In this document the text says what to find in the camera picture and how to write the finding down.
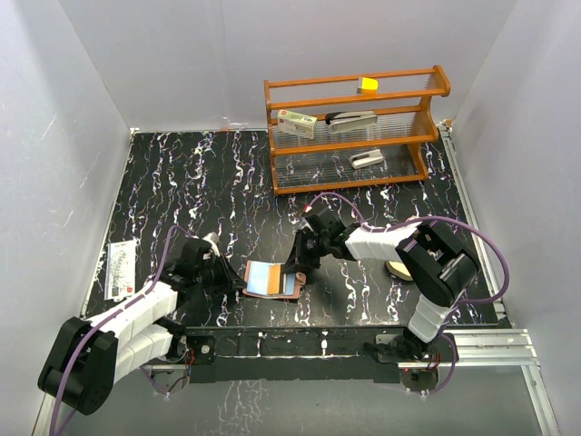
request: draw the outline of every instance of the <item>box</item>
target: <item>box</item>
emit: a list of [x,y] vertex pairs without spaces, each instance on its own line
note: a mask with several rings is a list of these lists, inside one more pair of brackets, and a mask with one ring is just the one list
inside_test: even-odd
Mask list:
[[277,118],[279,119],[279,130],[281,132],[296,134],[301,138],[315,138],[316,116],[297,114],[286,109],[280,109]]

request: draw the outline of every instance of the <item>white wall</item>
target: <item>white wall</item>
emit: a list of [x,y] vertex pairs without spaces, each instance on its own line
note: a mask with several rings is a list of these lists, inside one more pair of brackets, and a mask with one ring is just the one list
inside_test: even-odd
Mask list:
[[92,279],[129,132],[56,0],[0,2],[0,41],[0,432],[20,435]]
[[581,433],[581,4],[521,0],[454,123],[478,222],[506,253],[565,435]]
[[454,117],[516,0],[60,0],[124,120],[151,130],[265,127],[264,79],[425,68]]

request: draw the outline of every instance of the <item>black marble table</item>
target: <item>black marble table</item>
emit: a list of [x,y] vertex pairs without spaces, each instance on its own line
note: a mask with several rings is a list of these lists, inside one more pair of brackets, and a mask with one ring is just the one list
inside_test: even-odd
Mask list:
[[[405,221],[412,215],[438,214],[466,221],[443,143],[424,144],[429,168],[424,183],[403,183],[341,191],[373,225]],[[315,172],[324,183],[324,172]],[[275,197],[265,132],[137,134],[86,308],[92,316],[115,305],[104,301],[106,244],[137,241],[136,284],[143,286],[158,266],[169,227],[220,235],[222,251],[244,276],[248,260],[284,263],[299,227],[300,214],[314,193]],[[344,223],[355,220],[350,208],[325,199]],[[467,244],[472,238],[455,228]],[[172,241],[179,255],[185,236]],[[480,274],[469,298],[489,296]],[[190,327],[334,327],[405,325],[419,291],[393,278],[383,262],[321,260],[297,302],[240,295],[200,294],[173,315]],[[453,322],[497,324],[492,304],[468,306]]]

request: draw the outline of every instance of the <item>white stapler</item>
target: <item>white stapler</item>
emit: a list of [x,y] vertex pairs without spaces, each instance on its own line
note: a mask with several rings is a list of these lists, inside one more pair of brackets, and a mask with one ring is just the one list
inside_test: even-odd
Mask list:
[[354,169],[359,170],[359,168],[383,162],[383,154],[380,149],[376,148],[365,153],[353,154],[350,156],[349,162]]
[[325,123],[329,125],[329,132],[332,134],[365,129],[375,125],[377,121],[378,116],[373,111],[333,112],[325,115]]

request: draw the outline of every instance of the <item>gray floor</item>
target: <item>gray floor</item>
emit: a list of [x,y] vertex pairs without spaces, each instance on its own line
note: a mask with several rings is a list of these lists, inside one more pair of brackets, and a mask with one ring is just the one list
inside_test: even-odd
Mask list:
[[364,381],[234,381],[188,385],[169,401],[133,372],[67,435],[540,435],[522,371],[458,368],[422,401]]

